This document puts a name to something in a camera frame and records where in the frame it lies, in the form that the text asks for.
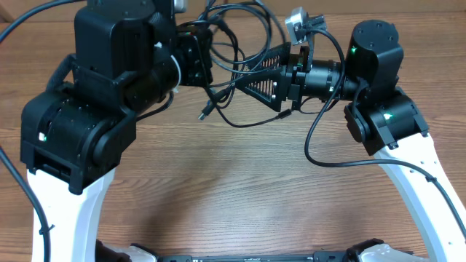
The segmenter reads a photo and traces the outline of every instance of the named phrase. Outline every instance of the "green led light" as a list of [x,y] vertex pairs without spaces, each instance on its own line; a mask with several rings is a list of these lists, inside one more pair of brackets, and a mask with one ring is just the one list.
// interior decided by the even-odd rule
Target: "green led light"
[[392,114],[387,114],[387,113],[384,114],[385,120],[391,119],[392,116],[393,116]]

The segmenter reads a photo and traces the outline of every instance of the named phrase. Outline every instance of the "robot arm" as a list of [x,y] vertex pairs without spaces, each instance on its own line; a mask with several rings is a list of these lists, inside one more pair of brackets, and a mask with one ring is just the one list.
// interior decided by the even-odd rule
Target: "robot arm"
[[[47,91],[25,106],[21,161],[52,227],[52,261],[154,261],[137,247],[128,256],[95,243],[103,198],[122,152],[135,140],[137,116],[179,84],[203,87],[214,106],[219,101],[209,89],[213,34],[202,23],[177,27],[174,14],[183,9],[181,3],[89,0],[75,18],[76,55],[67,57]],[[286,43],[263,57],[247,58],[245,66],[260,72],[237,77],[234,88],[277,112],[285,100],[299,110],[305,97],[352,101],[345,108],[347,126],[369,155],[421,165],[448,193],[454,209],[417,171],[382,165],[414,217],[431,261],[457,259],[466,248],[461,228],[466,212],[441,169],[419,109],[396,87],[403,49],[395,26],[378,20],[358,24],[342,71],[341,63],[312,59],[315,32],[326,30],[323,16],[298,9],[286,23],[293,43],[308,46],[291,54]],[[69,71],[73,84],[63,82]],[[39,227],[35,215],[33,261],[44,254]],[[390,258],[370,245],[355,246],[341,261],[378,256],[376,261]]]

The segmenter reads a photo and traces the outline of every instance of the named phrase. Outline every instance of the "white arm segment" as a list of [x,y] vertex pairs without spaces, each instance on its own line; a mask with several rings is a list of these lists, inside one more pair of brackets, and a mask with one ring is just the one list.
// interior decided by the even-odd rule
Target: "white arm segment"
[[[28,182],[42,204],[50,230],[51,262],[94,262],[95,242],[103,198],[114,179],[115,169],[85,188],[81,195],[68,184],[42,170],[28,171]],[[41,224],[34,211],[32,262],[44,261]]]
[[[435,152],[432,137],[412,135],[398,141],[399,147],[379,150],[376,159],[396,159],[421,167],[437,178],[456,207],[463,223],[466,210],[446,177]],[[395,164],[381,164],[400,192],[433,261],[465,261],[466,244],[462,232],[445,199],[423,174]]]

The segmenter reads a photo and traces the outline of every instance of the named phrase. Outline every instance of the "cable clip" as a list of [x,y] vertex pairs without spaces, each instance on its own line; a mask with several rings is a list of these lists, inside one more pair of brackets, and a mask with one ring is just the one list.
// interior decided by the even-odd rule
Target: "cable clip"
[[425,177],[425,180],[427,180],[427,182],[433,182],[433,183],[437,182],[437,178],[435,178],[435,177],[431,177],[431,178]]
[[43,229],[40,229],[39,230],[39,235],[43,235],[44,233],[49,232],[53,228],[55,228],[55,225],[51,225],[46,231],[44,231]]

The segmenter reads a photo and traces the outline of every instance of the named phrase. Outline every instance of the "wooden table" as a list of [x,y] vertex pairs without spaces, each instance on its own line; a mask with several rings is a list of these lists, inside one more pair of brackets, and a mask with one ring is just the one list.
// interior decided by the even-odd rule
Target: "wooden table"
[[[353,27],[375,18],[397,26],[405,50],[399,84],[424,114],[443,167],[466,203],[466,13],[328,15],[327,21],[346,49]],[[260,23],[228,22],[248,54],[260,48]],[[23,172],[23,106],[73,51],[73,23],[28,23],[0,46],[0,143]],[[322,38],[316,57],[337,59]],[[229,78],[217,68],[213,75],[217,82]],[[138,139],[123,154],[104,202],[99,239],[121,246],[137,242],[163,255],[247,255],[343,250],[377,237],[426,256],[380,167],[325,169],[305,159],[313,116],[293,114],[237,130],[216,113],[200,122],[206,100],[201,89],[182,87],[166,112],[138,125]],[[233,101],[226,115],[234,122],[275,115],[246,95]],[[343,106],[327,113],[315,132],[317,159],[367,158],[346,128]],[[312,102],[306,110],[319,107]],[[31,226],[32,206],[0,167],[0,261],[30,260]]]

